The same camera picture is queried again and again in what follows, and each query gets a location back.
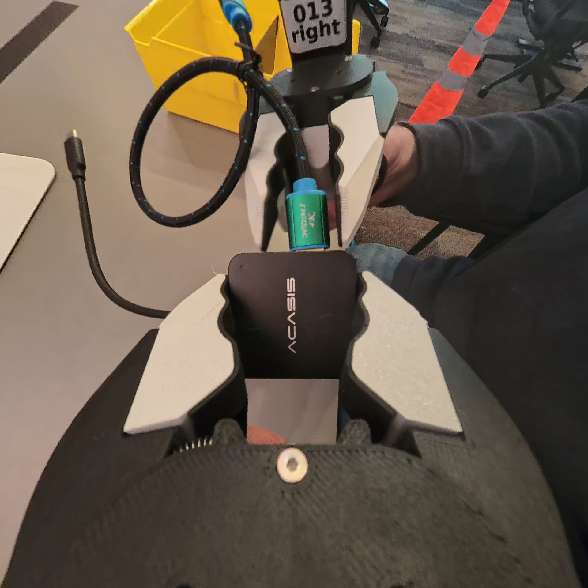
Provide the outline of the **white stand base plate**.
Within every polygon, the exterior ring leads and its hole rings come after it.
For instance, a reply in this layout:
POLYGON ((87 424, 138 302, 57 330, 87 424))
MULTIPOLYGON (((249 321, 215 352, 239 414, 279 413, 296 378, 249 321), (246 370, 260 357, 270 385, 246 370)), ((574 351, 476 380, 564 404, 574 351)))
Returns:
POLYGON ((1 269, 54 179, 54 166, 43 159, 1 153, 1 269))

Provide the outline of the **black hub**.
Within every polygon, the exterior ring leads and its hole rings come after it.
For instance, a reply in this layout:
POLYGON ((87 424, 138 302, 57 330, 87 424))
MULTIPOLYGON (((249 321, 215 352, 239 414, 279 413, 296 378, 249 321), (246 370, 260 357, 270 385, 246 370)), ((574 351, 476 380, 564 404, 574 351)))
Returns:
POLYGON ((242 253, 231 260, 228 280, 246 378, 339 378, 357 302, 351 255, 242 253))

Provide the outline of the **person's right hand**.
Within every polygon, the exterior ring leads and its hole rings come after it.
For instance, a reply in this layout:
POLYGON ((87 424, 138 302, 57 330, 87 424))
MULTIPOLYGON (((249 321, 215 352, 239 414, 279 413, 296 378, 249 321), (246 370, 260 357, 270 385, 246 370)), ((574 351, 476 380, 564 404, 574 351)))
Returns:
POLYGON ((371 195, 368 206, 382 207, 392 202, 415 181, 419 169, 417 141, 412 129, 395 124, 388 131, 383 146, 386 173, 378 189, 371 195))

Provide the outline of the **person's right forearm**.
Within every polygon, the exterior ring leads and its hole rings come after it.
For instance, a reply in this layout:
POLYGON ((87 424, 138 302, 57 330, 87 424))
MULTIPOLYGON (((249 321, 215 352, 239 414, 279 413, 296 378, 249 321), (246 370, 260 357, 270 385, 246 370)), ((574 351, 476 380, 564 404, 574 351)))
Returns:
POLYGON ((587 100, 408 128, 417 172, 398 202, 414 215, 507 230, 558 210, 587 226, 587 100))

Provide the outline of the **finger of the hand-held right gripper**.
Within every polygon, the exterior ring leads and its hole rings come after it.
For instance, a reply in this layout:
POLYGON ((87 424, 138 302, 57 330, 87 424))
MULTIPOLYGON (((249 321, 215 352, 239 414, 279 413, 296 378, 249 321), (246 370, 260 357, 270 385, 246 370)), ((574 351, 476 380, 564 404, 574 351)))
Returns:
POLYGON ((382 161, 384 137, 379 132, 372 96, 350 99, 328 117, 332 147, 337 238, 348 247, 359 228, 382 161))
POLYGON ((268 250, 276 226, 288 231, 288 136, 274 112, 260 114, 244 172, 247 215, 254 242, 268 250))

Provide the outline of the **orange traffic cone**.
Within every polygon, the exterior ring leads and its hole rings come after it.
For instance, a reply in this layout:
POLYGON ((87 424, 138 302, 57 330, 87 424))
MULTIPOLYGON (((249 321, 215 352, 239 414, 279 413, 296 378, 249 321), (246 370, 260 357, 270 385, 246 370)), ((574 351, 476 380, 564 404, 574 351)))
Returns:
POLYGON ((469 77, 480 63, 488 40, 502 20, 510 1, 492 1, 453 55, 439 79, 411 115, 410 123, 435 123, 451 116, 469 77))

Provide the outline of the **yellow plastic bin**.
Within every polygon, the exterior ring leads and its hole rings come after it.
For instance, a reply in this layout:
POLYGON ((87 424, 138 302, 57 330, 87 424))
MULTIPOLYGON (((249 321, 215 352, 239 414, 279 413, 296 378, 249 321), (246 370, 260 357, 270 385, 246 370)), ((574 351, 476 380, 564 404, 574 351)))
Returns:
MULTIPOLYGON (((245 1, 252 17, 251 38, 262 56, 267 81, 290 101, 305 90, 301 64, 293 66, 279 1, 245 1)), ((184 66, 220 56, 240 61, 238 37, 225 19, 219 1, 152 1, 125 27, 133 39, 156 89, 184 66)), ((246 91, 234 77, 209 73, 187 82, 167 99, 172 113, 233 133, 239 131, 246 108, 246 91)))

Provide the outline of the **person's legs blue jeans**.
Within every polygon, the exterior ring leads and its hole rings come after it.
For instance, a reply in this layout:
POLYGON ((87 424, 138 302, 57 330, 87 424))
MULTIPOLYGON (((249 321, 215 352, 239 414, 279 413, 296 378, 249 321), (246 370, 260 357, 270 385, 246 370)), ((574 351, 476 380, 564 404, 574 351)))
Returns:
POLYGON ((356 261, 358 273, 369 272, 388 287, 407 253, 395 247, 375 243, 349 246, 345 250, 356 261))

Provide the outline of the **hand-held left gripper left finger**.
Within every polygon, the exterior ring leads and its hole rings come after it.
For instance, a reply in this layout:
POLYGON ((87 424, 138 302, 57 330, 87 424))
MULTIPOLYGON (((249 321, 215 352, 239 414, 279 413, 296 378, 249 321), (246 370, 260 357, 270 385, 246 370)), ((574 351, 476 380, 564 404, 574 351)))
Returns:
POLYGON ((162 321, 125 433, 180 428, 187 435, 209 435, 224 418, 244 427, 244 374, 228 283, 226 275, 216 275, 162 321))

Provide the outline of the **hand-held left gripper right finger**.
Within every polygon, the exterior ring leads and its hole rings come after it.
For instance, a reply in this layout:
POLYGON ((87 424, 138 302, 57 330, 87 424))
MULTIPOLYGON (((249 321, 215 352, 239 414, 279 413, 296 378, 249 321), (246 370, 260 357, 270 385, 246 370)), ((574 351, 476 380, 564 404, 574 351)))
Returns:
POLYGON ((372 273, 358 278, 358 330, 345 358, 345 412, 364 420, 373 435, 461 434, 427 322, 372 273))

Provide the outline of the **braided HDMI cable green plugs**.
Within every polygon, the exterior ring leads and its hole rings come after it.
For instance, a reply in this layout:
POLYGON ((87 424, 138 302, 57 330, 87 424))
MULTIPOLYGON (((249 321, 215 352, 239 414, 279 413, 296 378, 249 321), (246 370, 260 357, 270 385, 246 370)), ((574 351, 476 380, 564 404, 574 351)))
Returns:
POLYGON ((311 177, 310 165, 302 131, 286 99, 268 82, 259 69, 261 55, 253 48, 250 32, 252 19, 242 1, 220 1, 222 13, 239 38, 236 44, 243 59, 223 57, 201 58, 175 72, 152 96, 137 123, 129 154, 129 180, 137 204, 152 221, 162 226, 184 228, 211 217, 230 197, 251 158, 254 136, 260 120, 260 99, 272 107, 284 130, 290 136, 295 157, 296 180, 286 196, 286 217, 291 251, 327 249, 330 246, 327 198, 311 177), (179 88, 198 76, 220 72, 239 79, 246 88, 247 108, 239 148, 223 184, 215 195, 194 212, 180 217, 164 215, 147 200, 141 179, 141 158, 147 133, 156 114, 179 88))

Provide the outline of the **person's black office chair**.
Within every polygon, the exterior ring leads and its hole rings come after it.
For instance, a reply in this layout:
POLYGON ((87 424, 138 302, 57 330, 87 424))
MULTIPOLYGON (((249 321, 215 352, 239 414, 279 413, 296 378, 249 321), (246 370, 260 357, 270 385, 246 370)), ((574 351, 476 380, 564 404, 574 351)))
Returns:
POLYGON ((467 256, 483 240, 484 235, 458 226, 438 223, 408 250, 408 254, 424 259, 428 256, 451 258, 467 256))

